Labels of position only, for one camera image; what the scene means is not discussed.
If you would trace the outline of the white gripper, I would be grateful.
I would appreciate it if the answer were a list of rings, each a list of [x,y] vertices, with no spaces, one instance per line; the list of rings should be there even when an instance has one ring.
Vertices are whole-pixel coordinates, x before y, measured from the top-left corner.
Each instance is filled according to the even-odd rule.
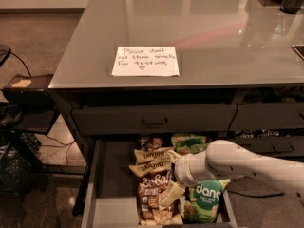
[[[206,152],[180,156],[174,150],[168,150],[170,161],[174,163],[174,175],[178,182],[170,181],[159,201],[159,206],[167,207],[179,199],[185,187],[194,187],[203,181],[213,180],[215,176],[207,163]]]

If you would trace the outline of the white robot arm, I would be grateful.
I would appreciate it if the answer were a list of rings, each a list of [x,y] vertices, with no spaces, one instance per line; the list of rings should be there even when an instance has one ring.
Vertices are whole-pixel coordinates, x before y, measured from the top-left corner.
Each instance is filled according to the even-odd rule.
[[[206,180],[250,177],[304,203],[304,163],[282,160],[253,153],[236,143],[217,140],[205,151],[179,155],[168,151],[174,177],[185,187]]]

